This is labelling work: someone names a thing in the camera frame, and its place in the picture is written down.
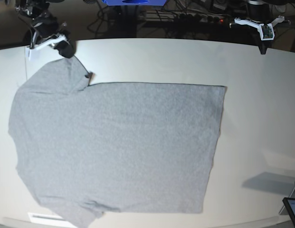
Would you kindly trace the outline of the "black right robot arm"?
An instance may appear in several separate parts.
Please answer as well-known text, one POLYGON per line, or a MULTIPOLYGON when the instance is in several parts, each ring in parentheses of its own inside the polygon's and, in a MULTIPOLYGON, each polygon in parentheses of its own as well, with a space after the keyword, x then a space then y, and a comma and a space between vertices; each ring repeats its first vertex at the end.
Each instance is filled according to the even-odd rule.
POLYGON ((75 48, 69 39, 69 32, 64 29, 66 23, 60 24, 48 10, 50 3, 59 3, 58 0, 17 0, 16 12, 30 19, 30 43, 26 47, 29 60, 38 57, 41 49, 50 47, 57 50, 60 56, 71 58, 75 48))

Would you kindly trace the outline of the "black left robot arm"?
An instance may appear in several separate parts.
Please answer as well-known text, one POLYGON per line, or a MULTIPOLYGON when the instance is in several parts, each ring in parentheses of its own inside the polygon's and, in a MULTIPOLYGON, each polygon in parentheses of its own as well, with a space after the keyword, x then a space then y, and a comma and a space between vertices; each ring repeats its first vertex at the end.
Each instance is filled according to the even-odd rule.
POLYGON ((248 19, 256 24, 261 24, 259 30, 256 28, 250 28, 250 34, 258 46, 260 54, 265 55, 268 48, 271 47, 272 40, 270 38, 274 37, 274 32, 270 27, 271 15, 269 5, 261 2, 260 0, 247 0, 247 15, 248 19))

